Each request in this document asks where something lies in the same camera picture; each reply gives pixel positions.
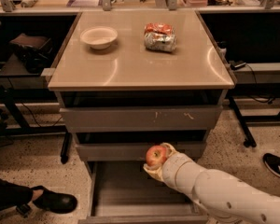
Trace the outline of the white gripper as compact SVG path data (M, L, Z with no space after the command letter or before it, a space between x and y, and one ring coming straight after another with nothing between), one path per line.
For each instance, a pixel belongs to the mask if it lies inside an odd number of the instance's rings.
M164 165L143 168L153 179L164 182L169 188L183 194L191 194L198 175L204 168L184 153L176 153L176 149L169 143L161 143L161 156L168 159Z

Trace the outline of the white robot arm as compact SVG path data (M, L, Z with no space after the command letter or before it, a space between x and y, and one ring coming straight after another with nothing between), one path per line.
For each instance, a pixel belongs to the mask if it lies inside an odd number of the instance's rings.
M217 169L206 169L168 143L150 147L144 170L196 203L218 224L280 224L280 197Z

